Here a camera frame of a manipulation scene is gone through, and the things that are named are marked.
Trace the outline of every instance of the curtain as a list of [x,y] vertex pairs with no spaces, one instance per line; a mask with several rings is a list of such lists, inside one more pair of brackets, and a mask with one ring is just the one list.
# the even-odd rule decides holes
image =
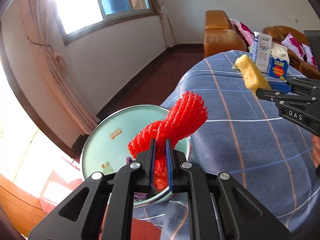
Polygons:
[[165,44],[168,47],[173,47],[177,45],[177,39],[174,34],[172,23],[169,17],[168,9],[164,3],[164,0],[157,0],[158,6],[160,8],[160,18],[162,22],[162,28],[164,33]]
[[67,65],[47,40],[48,12],[51,0],[21,0],[21,20],[37,63],[37,67],[52,93],[62,104],[82,134],[90,134],[99,119],[90,113],[72,90],[73,84],[66,80]]

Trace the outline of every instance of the milk carton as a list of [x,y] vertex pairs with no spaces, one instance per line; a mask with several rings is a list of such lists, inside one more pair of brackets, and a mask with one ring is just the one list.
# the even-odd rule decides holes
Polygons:
[[267,73],[270,60],[272,37],[264,33],[254,32],[252,60],[261,72]]
[[272,43],[268,75],[284,80],[289,65],[288,48]]

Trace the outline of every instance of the window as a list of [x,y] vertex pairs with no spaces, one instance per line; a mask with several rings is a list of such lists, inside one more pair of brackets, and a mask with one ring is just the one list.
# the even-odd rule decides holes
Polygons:
[[151,0],[53,0],[65,44],[97,29],[155,15]]

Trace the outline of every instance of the window sill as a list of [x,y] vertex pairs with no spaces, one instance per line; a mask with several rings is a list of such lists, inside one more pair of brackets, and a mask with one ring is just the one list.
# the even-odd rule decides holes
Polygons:
[[[134,19],[155,16],[155,15],[159,15],[159,14],[156,12],[147,12],[147,13],[141,13],[141,14],[133,14],[133,15],[129,15],[126,17],[115,18],[115,19],[108,20],[108,21],[101,21],[101,22],[86,26],[80,30],[73,32],[73,33],[64,34],[64,35],[62,35],[62,39],[63,39],[64,45],[66,46],[66,45],[70,44],[71,42],[73,42],[73,41],[75,41],[75,40],[77,40],[77,39],[79,39],[89,33],[100,30],[102,28],[105,28],[105,27],[108,27],[108,26],[111,26],[114,24],[118,24],[121,22],[126,22],[126,21],[130,21],[130,20],[134,20]],[[60,29],[60,33],[64,33],[64,29],[63,29],[61,22],[58,21],[58,23],[60,23],[60,24],[58,24],[59,29]]]

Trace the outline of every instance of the white box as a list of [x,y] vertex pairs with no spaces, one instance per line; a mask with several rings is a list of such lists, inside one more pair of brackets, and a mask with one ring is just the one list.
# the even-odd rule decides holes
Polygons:
[[264,33],[254,32],[252,60],[261,72],[267,73],[269,67],[272,37]]

